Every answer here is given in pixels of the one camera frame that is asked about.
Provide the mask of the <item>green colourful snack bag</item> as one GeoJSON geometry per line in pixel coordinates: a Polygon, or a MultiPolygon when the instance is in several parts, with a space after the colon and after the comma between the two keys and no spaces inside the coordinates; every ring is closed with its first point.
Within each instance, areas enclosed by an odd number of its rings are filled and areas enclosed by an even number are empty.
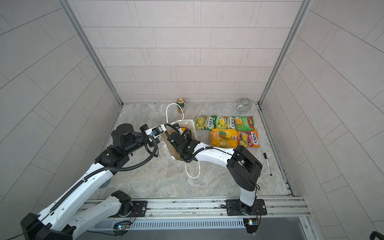
{"type": "Polygon", "coordinates": [[[236,129],[234,117],[216,116],[214,123],[216,129],[236,129]]]}

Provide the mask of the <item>white printed paper bag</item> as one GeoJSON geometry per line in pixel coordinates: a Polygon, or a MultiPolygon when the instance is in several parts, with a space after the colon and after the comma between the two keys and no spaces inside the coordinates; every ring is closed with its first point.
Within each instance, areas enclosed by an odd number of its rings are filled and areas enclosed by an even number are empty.
{"type": "Polygon", "coordinates": [[[166,123],[159,126],[163,132],[158,135],[161,157],[189,164],[197,160],[195,148],[200,144],[200,141],[196,140],[195,122],[185,119],[184,105],[179,103],[174,103],[174,105],[182,114],[182,119],[170,123],[168,110],[166,110],[166,123]]]}

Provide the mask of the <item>narrow green snack packet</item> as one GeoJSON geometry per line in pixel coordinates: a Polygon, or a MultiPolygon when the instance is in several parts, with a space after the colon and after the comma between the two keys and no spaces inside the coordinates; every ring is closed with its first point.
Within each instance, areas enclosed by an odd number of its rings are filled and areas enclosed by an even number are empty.
{"type": "Polygon", "coordinates": [[[202,116],[198,115],[195,117],[195,128],[197,130],[208,130],[212,131],[216,128],[216,120],[218,116],[202,116]]]}

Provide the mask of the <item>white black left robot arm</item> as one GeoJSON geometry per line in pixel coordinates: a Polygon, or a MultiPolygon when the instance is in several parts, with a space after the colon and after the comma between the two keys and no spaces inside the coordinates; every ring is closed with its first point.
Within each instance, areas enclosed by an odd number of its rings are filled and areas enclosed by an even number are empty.
{"type": "Polygon", "coordinates": [[[22,236],[27,240],[74,240],[92,226],[110,216],[133,217],[132,198],[116,191],[106,200],[84,211],[76,212],[84,202],[118,172],[135,170],[158,153],[158,137],[163,125],[139,132],[131,124],[121,124],[112,133],[112,145],[95,160],[86,173],[60,198],[39,214],[29,213],[21,220],[22,236]]]}

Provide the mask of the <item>green chip snack bag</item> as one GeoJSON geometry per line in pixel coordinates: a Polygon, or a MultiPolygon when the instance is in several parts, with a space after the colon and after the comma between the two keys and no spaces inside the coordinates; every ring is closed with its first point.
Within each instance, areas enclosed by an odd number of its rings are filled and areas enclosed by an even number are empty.
{"type": "Polygon", "coordinates": [[[237,131],[253,131],[255,130],[252,116],[236,116],[235,126],[237,131]]]}

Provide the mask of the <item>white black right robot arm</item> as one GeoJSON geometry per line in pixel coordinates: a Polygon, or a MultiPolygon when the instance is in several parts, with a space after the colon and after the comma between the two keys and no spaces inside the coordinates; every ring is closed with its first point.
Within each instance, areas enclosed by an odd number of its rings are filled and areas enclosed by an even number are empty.
{"type": "Polygon", "coordinates": [[[222,149],[208,146],[178,131],[167,134],[167,140],[185,163],[209,162],[227,168],[241,188],[240,201],[249,207],[254,204],[263,165],[247,148],[237,146],[234,149],[222,149]]]}

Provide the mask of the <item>pink red snack bag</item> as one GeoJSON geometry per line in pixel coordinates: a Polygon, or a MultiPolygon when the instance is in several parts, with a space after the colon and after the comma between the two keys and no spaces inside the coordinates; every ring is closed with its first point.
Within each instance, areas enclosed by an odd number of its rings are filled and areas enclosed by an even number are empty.
{"type": "Polygon", "coordinates": [[[260,144],[257,130],[239,131],[238,145],[243,146],[245,148],[259,148],[260,144]]]}

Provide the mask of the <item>yellow corn snack bag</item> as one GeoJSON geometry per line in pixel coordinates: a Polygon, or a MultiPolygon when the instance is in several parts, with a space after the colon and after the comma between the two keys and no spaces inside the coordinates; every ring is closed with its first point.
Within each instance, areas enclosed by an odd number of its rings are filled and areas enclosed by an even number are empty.
{"type": "Polygon", "coordinates": [[[234,149],[238,146],[238,132],[233,129],[213,129],[211,145],[218,148],[234,149]]]}

